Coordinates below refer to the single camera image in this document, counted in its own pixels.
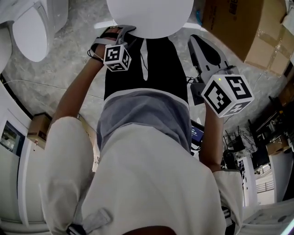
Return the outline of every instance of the toilet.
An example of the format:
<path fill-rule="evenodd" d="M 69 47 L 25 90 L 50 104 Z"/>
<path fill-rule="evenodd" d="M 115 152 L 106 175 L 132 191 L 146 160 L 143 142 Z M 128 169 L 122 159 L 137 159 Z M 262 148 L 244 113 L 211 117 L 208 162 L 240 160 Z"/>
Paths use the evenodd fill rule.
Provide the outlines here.
<path fill-rule="evenodd" d="M 0 23 L 14 21 L 12 32 L 17 47 L 34 62 L 48 55 L 55 33 L 67 18 L 68 0 L 0 0 Z"/>

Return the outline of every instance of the black cable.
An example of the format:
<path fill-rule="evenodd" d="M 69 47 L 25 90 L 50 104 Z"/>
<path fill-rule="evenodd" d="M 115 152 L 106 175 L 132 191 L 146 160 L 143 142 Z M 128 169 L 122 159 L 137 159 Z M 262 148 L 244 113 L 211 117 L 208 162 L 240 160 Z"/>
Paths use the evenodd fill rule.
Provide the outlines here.
<path fill-rule="evenodd" d="M 227 121 L 231 118 L 231 117 L 233 117 L 233 115 L 232 116 L 230 116 L 226 121 L 225 121 L 225 123 L 224 124 L 226 124 L 227 123 Z"/>
<path fill-rule="evenodd" d="M 61 90 L 67 90 L 67 88 L 62 88 L 62 87 L 58 87 L 58 86 L 47 85 L 47 84 L 43 84 L 43 83 L 32 82 L 32 81 L 23 80 L 23 79 L 11 80 L 11 81 L 8 81 L 8 82 L 3 83 L 3 85 L 5 85 L 7 83 L 12 83 L 12 82 L 28 82 L 28 83 L 38 84 L 38 85 L 42 85 L 42 86 L 47 86 L 47 87 L 53 87 L 53 88 L 57 88 L 57 89 L 61 89 Z M 103 98 L 98 97 L 98 96 L 94 96 L 94 95 L 90 95 L 90 94 L 86 94 L 86 95 L 95 97 L 95 98 L 100 99 L 100 100 L 104 100 Z"/>
<path fill-rule="evenodd" d="M 142 60 L 143 60 L 144 67 L 147 69 L 147 67 L 146 67 L 146 65 L 145 65 L 145 61 L 144 61 L 143 56 L 142 56 L 142 53 L 141 53 L 141 58 L 142 58 Z"/>
<path fill-rule="evenodd" d="M 193 77 L 186 77 L 186 78 L 188 78 L 188 80 L 187 80 L 187 85 L 188 85 L 189 83 L 192 84 L 193 81 L 195 80 L 195 78 L 193 78 Z"/>
<path fill-rule="evenodd" d="M 100 62 L 103 64 L 103 60 L 102 60 L 102 59 L 97 58 L 97 57 L 94 57 L 94 56 L 91 55 L 91 49 L 89 49 L 89 50 L 87 51 L 87 54 L 88 54 L 89 57 L 91 57 L 91 58 L 93 58 L 93 59 L 95 59 L 95 60 L 97 60 L 97 61 L 100 61 Z"/>

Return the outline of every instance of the marble floor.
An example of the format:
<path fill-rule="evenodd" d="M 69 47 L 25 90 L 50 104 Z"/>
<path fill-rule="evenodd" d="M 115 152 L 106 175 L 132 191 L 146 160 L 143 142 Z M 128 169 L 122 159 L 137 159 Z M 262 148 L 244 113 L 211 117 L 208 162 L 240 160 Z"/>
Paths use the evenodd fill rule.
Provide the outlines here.
<path fill-rule="evenodd" d="M 28 82 L 11 82 L 9 86 L 19 100 L 32 113 L 47 112 L 53 115 L 65 89 L 71 84 L 87 60 L 87 50 L 97 36 L 93 25 L 97 22 L 112 20 L 105 0 L 70 0 L 68 22 L 54 39 L 53 48 L 47 58 L 41 62 L 32 62 L 26 59 L 13 42 L 13 54 L 5 68 L 3 75 L 6 80 L 28 80 L 45 85 Z M 192 66 L 187 41 L 191 34 L 201 35 L 219 46 L 228 58 L 231 65 L 236 65 L 241 74 L 244 74 L 253 90 L 255 100 L 240 114 L 234 115 L 225 124 L 226 129 L 244 126 L 247 120 L 254 120 L 262 109 L 269 103 L 268 96 L 277 96 L 286 84 L 284 77 L 278 78 L 270 73 L 242 63 L 226 46 L 213 35 L 195 30 L 182 28 L 170 36 L 174 43 L 185 73 L 189 77 L 196 77 L 197 73 Z M 142 54 L 147 62 L 146 44 L 143 44 Z M 80 113 L 86 121 L 96 129 L 99 116 L 103 109 L 104 76 L 106 68 L 96 76 Z M 190 114 L 193 120 L 200 119 L 204 124 L 204 105 L 194 106 L 192 95 L 188 89 Z"/>

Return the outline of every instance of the cardboard box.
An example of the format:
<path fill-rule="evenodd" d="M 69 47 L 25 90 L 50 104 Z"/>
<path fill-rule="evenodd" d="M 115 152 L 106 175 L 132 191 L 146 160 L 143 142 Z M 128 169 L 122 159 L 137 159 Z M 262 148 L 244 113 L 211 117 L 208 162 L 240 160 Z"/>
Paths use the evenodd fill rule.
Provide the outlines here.
<path fill-rule="evenodd" d="M 86 122 L 86 120 L 79 114 L 78 119 L 82 122 L 85 131 L 87 132 L 92 146 L 94 147 L 95 138 L 96 138 L 96 131 Z"/>
<path fill-rule="evenodd" d="M 279 94 L 279 100 L 283 106 L 294 100 L 294 78 L 288 82 L 282 92 Z"/>
<path fill-rule="evenodd" d="M 274 142 L 266 145 L 268 155 L 276 155 L 281 151 L 289 149 L 288 141 L 285 136 L 280 136 Z"/>
<path fill-rule="evenodd" d="M 206 0 L 202 26 L 243 62 L 282 75 L 294 50 L 285 14 L 284 0 Z"/>
<path fill-rule="evenodd" d="M 34 143 L 38 143 L 42 149 L 45 149 L 47 132 L 52 118 L 47 113 L 40 113 L 34 115 L 31 125 L 28 129 L 27 138 Z"/>

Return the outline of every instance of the display screen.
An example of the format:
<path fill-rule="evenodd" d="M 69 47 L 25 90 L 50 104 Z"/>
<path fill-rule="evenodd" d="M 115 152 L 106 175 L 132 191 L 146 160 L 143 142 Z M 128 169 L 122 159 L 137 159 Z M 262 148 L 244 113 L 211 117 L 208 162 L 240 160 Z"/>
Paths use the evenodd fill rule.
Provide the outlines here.
<path fill-rule="evenodd" d="M 192 139 L 200 142 L 203 137 L 203 131 L 199 130 L 197 127 L 192 126 Z"/>

